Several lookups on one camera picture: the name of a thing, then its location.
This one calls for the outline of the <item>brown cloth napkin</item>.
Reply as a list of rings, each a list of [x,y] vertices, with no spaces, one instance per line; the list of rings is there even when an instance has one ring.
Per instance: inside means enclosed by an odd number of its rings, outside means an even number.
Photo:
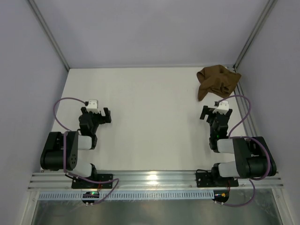
[[[222,65],[204,67],[196,74],[200,83],[197,100],[202,101],[208,93],[226,98],[235,90],[241,74],[231,72]]]

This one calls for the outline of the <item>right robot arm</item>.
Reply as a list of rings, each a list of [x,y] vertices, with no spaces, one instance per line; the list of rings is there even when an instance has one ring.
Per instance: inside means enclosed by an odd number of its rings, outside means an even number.
[[[209,146],[215,153],[228,153],[234,155],[234,161],[216,163],[211,168],[214,181],[222,182],[229,179],[264,179],[275,176],[277,165],[273,159],[268,145],[262,136],[229,137],[228,121],[232,109],[221,112],[217,108],[204,106],[200,119],[207,116],[210,126]]]

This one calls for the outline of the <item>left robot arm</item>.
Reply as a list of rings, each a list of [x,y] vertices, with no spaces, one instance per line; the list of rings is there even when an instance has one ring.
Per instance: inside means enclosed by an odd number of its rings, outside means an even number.
[[[40,165],[44,170],[62,170],[74,179],[81,179],[91,184],[107,183],[98,178],[96,167],[92,163],[81,161],[78,151],[95,149],[99,125],[111,123],[111,111],[104,108],[93,112],[86,107],[81,108],[79,129],[77,131],[50,132],[40,157]]]

